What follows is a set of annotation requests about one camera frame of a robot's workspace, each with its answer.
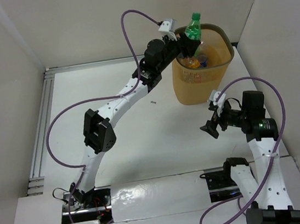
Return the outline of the clear bottle yellow cap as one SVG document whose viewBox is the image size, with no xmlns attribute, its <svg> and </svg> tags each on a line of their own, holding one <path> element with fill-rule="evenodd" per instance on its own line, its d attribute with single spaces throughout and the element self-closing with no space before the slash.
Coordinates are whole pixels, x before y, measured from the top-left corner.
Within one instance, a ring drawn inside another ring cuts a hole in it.
<svg viewBox="0 0 300 224">
<path fill-rule="evenodd" d="M 198 59 L 195 59 L 195 58 L 178 58 L 177 59 L 178 62 L 183 66 L 183 67 L 186 67 L 186 68 L 191 68 L 191 69 L 197 69 L 200 67 L 200 62 Z"/>
</svg>

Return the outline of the clear bottle blue label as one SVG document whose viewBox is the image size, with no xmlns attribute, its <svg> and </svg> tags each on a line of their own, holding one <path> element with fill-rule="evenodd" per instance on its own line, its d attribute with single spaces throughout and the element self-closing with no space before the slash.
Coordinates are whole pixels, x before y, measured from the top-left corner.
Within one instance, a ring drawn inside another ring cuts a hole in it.
<svg viewBox="0 0 300 224">
<path fill-rule="evenodd" d="M 201 53 L 196 57 L 197 61 L 200 64 L 200 68 L 206 68 L 208 65 L 208 59 L 209 57 L 205 53 Z"/>
</svg>

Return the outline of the green plastic bottle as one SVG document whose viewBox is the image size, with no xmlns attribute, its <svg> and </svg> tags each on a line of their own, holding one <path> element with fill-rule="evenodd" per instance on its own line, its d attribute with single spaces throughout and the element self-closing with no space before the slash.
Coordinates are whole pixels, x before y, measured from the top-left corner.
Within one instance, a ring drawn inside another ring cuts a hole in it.
<svg viewBox="0 0 300 224">
<path fill-rule="evenodd" d="M 201 14 L 198 12 L 193 12 L 191 16 L 191 21 L 188 24 L 188 26 L 185 29 L 186 36 L 194 41 L 200 41 L 201 40 Z"/>
</svg>

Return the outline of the clear bottle orange white label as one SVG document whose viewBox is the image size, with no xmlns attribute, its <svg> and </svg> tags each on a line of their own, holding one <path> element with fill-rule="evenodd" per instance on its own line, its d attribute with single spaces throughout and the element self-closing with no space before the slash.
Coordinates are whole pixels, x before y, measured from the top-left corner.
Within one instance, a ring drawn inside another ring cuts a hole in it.
<svg viewBox="0 0 300 224">
<path fill-rule="evenodd" d="M 201 42 L 198 49 L 198 54 L 206 54 L 208 52 L 208 44 L 206 42 Z"/>
</svg>

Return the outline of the clear bottle red label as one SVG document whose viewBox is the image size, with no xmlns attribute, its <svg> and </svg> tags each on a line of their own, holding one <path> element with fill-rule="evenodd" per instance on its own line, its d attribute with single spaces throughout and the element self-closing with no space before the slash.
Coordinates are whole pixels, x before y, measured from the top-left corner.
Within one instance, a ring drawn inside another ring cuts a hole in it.
<svg viewBox="0 0 300 224">
<path fill-rule="evenodd" d="M 188 84 L 199 84 L 202 82 L 202 73 L 185 72 L 184 74 L 182 74 L 182 81 Z"/>
</svg>

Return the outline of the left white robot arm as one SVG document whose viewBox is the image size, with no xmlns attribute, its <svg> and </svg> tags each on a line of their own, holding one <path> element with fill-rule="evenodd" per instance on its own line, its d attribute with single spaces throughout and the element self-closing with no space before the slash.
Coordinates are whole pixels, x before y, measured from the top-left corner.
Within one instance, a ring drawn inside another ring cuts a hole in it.
<svg viewBox="0 0 300 224">
<path fill-rule="evenodd" d="M 144 57 L 131 79 L 115 99 L 98 110 L 87 110 L 84 114 L 84 155 L 81 181 L 70 186 L 73 201 L 85 209 L 92 205 L 97 175 L 104 154 L 116 142 L 114 127 L 121 117 L 141 98 L 146 96 L 162 79 L 162 72 L 178 56 L 192 57 L 200 40 L 193 40 L 180 33 L 175 39 L 163 37 L 148 43 Z"/>
</svg>

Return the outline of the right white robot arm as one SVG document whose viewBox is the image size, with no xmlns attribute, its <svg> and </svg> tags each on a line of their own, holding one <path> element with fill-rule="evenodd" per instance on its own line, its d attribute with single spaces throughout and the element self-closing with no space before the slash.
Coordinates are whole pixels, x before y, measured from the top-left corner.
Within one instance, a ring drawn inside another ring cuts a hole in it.
<svg viewBox="0 0 300 224">
<path fill-rule="evenodd" d="M 256 172 L 253 173 L 244 158 L 232 157 L 223 164 L 223 179 L 229 185 L 237 185 L 244 199 L 249 201 L 246 210 L 247 224 L 300 224 L 300 210 L 293 207 L 284 182 L 275 148 L 279 133 L 276 121 L 265 116 L 264 95 L 260 91 L 244 91 L 238 110 L 232 109 L 225 95 L 213 91 L 209 110 L 212 118 L 201 127 L 214 138 L 217 128 L 237 127 L 246 135 L 252 152 Z"/>
</svg>

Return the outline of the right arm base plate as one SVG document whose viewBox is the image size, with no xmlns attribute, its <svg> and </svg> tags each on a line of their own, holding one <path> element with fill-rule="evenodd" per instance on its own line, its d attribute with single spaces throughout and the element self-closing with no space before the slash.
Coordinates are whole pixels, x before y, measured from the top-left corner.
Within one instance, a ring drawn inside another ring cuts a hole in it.
<svg viewBox="0 0 300 224">
<path fill-rule="evenodd" d="M 237 184 L 226 176 L 223 170 L 212 171 L 200 175 L 206 181 L 212 203 L 221 202 L 240 195 Z"/>
</svg>

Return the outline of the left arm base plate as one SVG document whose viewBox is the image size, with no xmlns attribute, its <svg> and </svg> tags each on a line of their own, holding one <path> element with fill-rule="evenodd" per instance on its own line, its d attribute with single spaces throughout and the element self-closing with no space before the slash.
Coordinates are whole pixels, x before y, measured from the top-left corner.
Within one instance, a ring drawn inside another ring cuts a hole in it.
<svg viewBox="0 0 300 224">
<path fill-rule="evenodd" d="M 110 188 L 96 188 L 92 199 L 87 204 L 79 203 L 74 197 L 69 199 L 69 192 L 55 188 L 52 197 L 62 202 L 61 224 L 74 224 L 96 221 L 99 224 L 112 224 L 114 219 L 111 207 Z"/>
</svg>

